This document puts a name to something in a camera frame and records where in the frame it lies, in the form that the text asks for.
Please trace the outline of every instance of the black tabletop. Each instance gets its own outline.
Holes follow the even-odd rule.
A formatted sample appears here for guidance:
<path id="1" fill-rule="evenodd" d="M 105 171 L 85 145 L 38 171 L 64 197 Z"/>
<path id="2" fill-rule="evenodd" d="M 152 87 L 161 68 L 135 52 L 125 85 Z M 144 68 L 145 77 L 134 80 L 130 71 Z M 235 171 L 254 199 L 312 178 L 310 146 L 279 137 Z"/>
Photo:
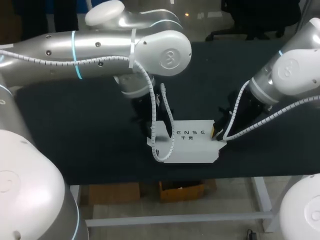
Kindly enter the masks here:
<path id="1" fill-rule="evenodd" d="M 218 106 L 227 106 L 229 92 L 239 89 L 283 44 L 273 40 L 193 43 L 191 63 L 183 73 L 157 77 L 166 85 L 175 120 L 218 119 Z M 129 100 L 111 77 L 28 86 L 18 91 L 16 102 L 36 146 L 70 185 L 320 172 L 320 111 L 310 106 L 297 107 L 230 141 L 212 164 L 178 165 L 153 159 L 132 122 Z"/>

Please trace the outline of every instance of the cable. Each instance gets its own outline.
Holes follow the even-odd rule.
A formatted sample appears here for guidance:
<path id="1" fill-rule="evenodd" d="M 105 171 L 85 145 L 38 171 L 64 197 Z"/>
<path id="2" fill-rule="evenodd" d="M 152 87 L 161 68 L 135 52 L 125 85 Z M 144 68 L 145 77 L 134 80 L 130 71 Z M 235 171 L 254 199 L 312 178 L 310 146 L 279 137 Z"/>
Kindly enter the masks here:
<path id="1" fill-rule="evenodd" d="M 298 107 L 299 105 L 302 105 L 302 104 L 306 104 L 306 103 L 309 103 L 309 102 L 313 102 L 313 101 L 318 101 L 320 100 L 320 95 L 316 95 L 316 96 L 310 96 L 310 97 L 307 97 L 307 98 L 304 98 L 304 99 L 301 99 L 299 101 L 296 101 L 282 109 L 280 109 L 279 111 L 275 112 L 274 114 L 266 117 L 265 119 L 247 127 L 245 130 L 242 130 L 240 132 L 238 132 L 237 134 L 234 134 L 232 136 L 228 136 L 228 133 L 232 127 L 232 124 L 234 123 L 234 120 L 235 120 L 235 116 L 236 116 L 236 113 L 237 113 L 237 109 L 238 109 L 238 105 L 239 105 L 239 102 L 240 102 L 240 98 L 241 98 L 241 95 L 242 93 L 244 92 L 244 89 L 246 88 L 246 86 L 248 85 L 249 81 L 247 81 L 241 88 L 239 94 L 238 94 L 238 97 L 236 99 L 236 102 L 235 102 L 235 105 L 234 105 L 234 109 L 233 109 L 233 112 L 232 112 L 232 116 L 231 116 L 231 120 L 230 120 L 230 123 L 228 125 L 228 128 L 225 132 L 225 134 L 223 135 L 223 140 L 225 141 L 229 141 L 229 140 L 233 140 L 233 139 L 236 139 L 258 127 L 261 127 L 262 125 L 270 122 L 271 120 L 279 117 L 280 115 L 284 114 L 285 112 L 291 110 L 291 109 L 294 109 L 295 107 Z"/>
<path id="2" fill-rule="evenodd" d="M 92 2 L 91 0 L 85 0 L 86 2 L 86 7 L 88 8 L 88 11 L 90 11 L 92 9 Z"/>
<path id="3" fill-rule="evenodd" d="M 238 106 L 239 106 L 239 102 L 240 102 L 241 96 L 244 93 L 244 90 L 245 90 L 245 88 L 246 88 L 246 86 L 248 84 L 249 84 L 249 81 L 246 81 L 243 84 L 242 88 L 239 91 L 238 97 L 236 98 L 235 105 L 234 105 L 234 108 L 233 108 L 233 112 L 232 112 L 232 115 L 231 115 L 230 123 L 229 123 L 229 125 L 228 125 L 228 127 L 227 127 L 227 129 L 226 129 L 226 131 L 225 131 L 225 133 L 223 135 L 223 138 L 222 138 L 225 141 L 227 141 L 226 138 L 227 138 L 227 136 L 228 136 L 228 134 L 230 132 L 230 129 L 231 129 L 232 125 L 234 124 L 234 120 L 236 118 L 236 114 L 237 114 L 237 110 L 238 110 Z"/>
<path id="4" fill-rule="evenodd" d="M 95 58 L 90 58 L 90 59 L 84 59 L 84 60 L 78 60 L 78 61 L 49 61 L 49 60 L 42 60 L 38 58 L 33 58 L 33 57 L 28 57 L 24 55 L 20 55 L 17 53 L 9 52 L 0 49 L 0 55 L 5 55 L 14 59 L 20 59 L 26 62 L 32 62 L 35 64 L 40 64 L 40 65 L 50 65 L 50 66 L 57 66 L 57 67 L 63 67 L 63 66 L 79 66 L 79 65 L 85 65 L 85 64 L 95 64 L 95 63 L 100 63 L 101 61 L 125 61 L 129 62 L 130 59 L 125 56 L 103 56 L 103 57 L 95 57 Z M 138 63 L 137 61 L 134 61 L 134 65 L 138 68 L 138 71 L 142 73 L 144 76 L 145 80 L 147 81 L 148 84 L 148 89 L 150 93 L 150 98 L 151 98 L 151 149 L 152 149 L 152 155 L 155 160 L 158 162 L 164 162 L 167 160 L 175 147 L 175 125 L 174 125 L 174 118 L 172 116 L 167 96 L 166 96 L 166 88 L 165 85 L 162 83 L 160 85 L 161 88 L 161 94 L 164 102 L 165 109 L 168 113 L 170 122 L 171 122 L 171 127 L 172 127 L 172 136 L 171 136 L 171 147 L 167 155 L 163 158 L 160 158 L 157 154 L 156 150 L 156 122 L 157 122 L 157 107 L 156 107 L 156 96 L 154 92 L 154 86 L 152 84 L 152 81 L 147 73 L 147 71 L 143 68 L 143 66 Z"/>

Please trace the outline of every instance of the brown cardboard box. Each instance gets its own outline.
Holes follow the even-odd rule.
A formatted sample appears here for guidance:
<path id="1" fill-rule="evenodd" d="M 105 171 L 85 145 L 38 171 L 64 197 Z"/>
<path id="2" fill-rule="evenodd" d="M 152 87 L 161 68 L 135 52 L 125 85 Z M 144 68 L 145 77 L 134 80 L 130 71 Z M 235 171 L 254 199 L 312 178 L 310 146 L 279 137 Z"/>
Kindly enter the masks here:
<path id="1" fill-rule="evenodd" d="M 139 183 L 117 183 L 89 186 L 89 205 L 122 204 L 140 199 Z"/>
<path id="2" fill-rule="evenodd" d="M 205 185 L 201 181 L 159 182 L 160 199 L 163 203 L 196 200 L 204 195 Z"/>
<path id="3" fill-rule="evenodd" d="M 0 17 L 0 45 L 19 42 L 21 34 L 22 29 L 19 16 L 12 15 Z"/>
<path id="4" fill-rule="evenodd" d="M 0 0 L 0 16 L 7 17 L 15 15 L 11 0 Z"/>
<path id="5" fill-rule="evenodd" d="M 0 0 L 0 45 L 19 42 L 21 19 L 15 15 L 11 0 Z"/>

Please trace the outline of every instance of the white robotic arm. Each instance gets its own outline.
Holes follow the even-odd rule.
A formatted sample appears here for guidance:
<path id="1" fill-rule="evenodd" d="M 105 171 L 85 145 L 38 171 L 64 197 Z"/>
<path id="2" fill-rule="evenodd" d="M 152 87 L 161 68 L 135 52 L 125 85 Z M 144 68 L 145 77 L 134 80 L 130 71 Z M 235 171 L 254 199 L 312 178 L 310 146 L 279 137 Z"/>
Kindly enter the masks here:
<path id="1" fill-rule="evenodd" d="M 290 50 L 275 62 L 273 84 L 279 92 L 288 96 L 315 94 L 314 90 L 320 86 L 319 63 L 318 49 Z"/>
<path id="2" fill-rule="evenodd" d="M 173 122 L 164 86 L 156 98 L 152 74 L 173 76 L 190 62 L 191 44 L 181 33 L 177 16 L 164 9 L 134 14 L 112 0 L 93 8 L 86 22 L 91 30 L 0 45 L 1 240 L 89 239 L 61 173 L 32 145 L 9 87 L 116 76 L 138 115 L 142 113 L 142 118 L 147 116 L 145 121 L 152 122 L 154 144 L 161 97 Z M 155 146 L 152 153 L 160 160 Z"/>

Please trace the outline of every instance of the robotic arm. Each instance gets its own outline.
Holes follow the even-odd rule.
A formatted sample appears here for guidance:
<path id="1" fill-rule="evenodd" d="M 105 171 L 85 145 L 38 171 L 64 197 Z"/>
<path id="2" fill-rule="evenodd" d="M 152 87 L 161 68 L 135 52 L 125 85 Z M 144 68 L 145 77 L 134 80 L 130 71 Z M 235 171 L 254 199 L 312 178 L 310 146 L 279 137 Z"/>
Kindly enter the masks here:
<path id="1" fill-rule="evenodd" d="M 319 36 L 320 19 L 313 18 L 246 82 L 238 95 L 232 92 L 228 96 L 230 107 L 220 108 L 223 117 L 214 123 L 211 136 L 217 140 L 235 139 L 300 104 L 317 101 L 320 93 L 320 75 L 317 71 Z M 258 116 L 268 113 L 283 96 L 302 100 L 252 125 Z"/>
<path id="2" fill-rule="evenodd" d="M 91 30 L 0 45 L 0 239 L 89 239 L 61 173 L 33 146 L 10 87 L 114 76 L 141 125 L 152 122 L 151 132 L 141 127 L 145 135 L 155 143 L 162 104 L 168 133 L 173 132 L 164 86 L 157 92 L 152 75 L 176 75 L 190 62 L 191 44 L 178 18 L 164 9 L 134 14 L 112 0 L 93 8 L 85 20 Z M 152 152 L 159 158 L 155 147 Z"/>

